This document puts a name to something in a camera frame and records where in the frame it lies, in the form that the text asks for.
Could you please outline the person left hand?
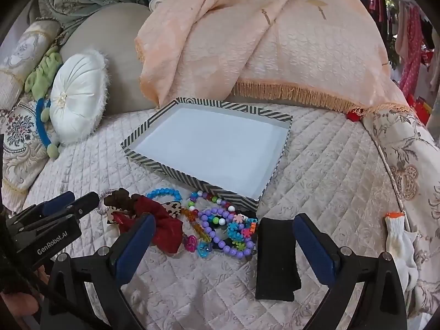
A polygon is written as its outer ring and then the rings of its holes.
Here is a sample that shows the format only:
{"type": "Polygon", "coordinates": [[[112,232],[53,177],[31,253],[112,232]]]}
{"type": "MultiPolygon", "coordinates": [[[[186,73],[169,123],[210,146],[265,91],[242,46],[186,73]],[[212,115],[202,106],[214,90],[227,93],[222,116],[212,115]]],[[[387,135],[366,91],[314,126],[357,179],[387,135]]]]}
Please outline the person left hand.
{"type": "Polygon", "coordinates": [[[5,275],[5,280],[1,280],[1,298],[9,312],[15,318],[37,313],[44,296],[29,287],[16,271],[8,270],[5,275]]]}

